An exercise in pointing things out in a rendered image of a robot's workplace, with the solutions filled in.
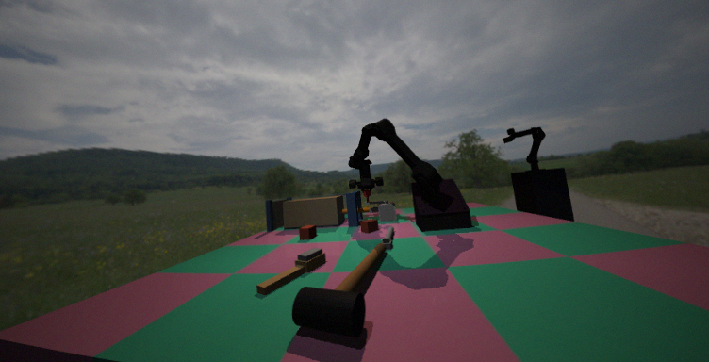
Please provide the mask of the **small red block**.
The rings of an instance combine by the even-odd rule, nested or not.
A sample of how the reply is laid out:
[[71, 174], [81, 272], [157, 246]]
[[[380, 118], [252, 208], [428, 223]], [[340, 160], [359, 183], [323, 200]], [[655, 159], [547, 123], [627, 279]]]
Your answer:
[[378, 220], [366, 220], [360, 222], [361, 232], [370, 233], [379, 230]]
[[316, 237], [316, 225], [306, 225], [300, 230], [300, 240], [311, 240]]

